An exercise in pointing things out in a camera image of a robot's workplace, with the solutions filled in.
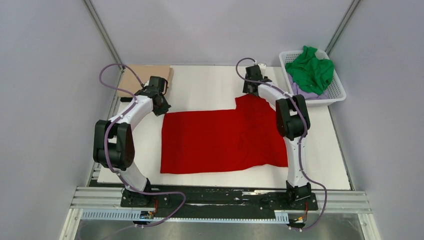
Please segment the red t shirt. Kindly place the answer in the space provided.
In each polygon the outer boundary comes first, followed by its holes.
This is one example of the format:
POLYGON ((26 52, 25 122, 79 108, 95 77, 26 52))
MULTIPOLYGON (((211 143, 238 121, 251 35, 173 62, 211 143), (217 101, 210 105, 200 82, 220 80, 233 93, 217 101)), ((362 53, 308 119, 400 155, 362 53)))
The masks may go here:
POLYGON ((162 174, 242 171, 288 166, 276 112, 257 96, 235 98, 235 109, 167 113, 161 130, 162 174))

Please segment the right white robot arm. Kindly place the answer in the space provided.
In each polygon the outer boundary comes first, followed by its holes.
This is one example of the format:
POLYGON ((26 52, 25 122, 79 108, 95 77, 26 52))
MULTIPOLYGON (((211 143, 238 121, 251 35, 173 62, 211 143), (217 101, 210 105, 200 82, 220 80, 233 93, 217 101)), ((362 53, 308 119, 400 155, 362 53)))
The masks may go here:
POLYGON ((312 195, 311 184, 304 170, 304 138, 310 127, 305 99, 274 85, 263 75, 264 71, 265 68, 259 64, 246 67, 243 92, 258 96, 274 106, 276 126, 286 144, 288 162, 286 192, 280 198, 290 209, 302 209, 312 195))

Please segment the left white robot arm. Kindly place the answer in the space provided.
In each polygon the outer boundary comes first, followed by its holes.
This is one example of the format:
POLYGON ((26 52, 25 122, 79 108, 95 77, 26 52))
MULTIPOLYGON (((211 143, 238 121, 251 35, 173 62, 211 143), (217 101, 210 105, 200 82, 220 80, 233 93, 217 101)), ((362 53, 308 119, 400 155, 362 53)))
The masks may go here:
POLYGON ((168 81, 151 76, 129 104, 109 120, 94 127, 93 160, 124 183, 121 206, 146 207, 153 201, 151 183, 136 166, 133 130, 150 113, 164 115, 171 107, 166 98, 168 81))

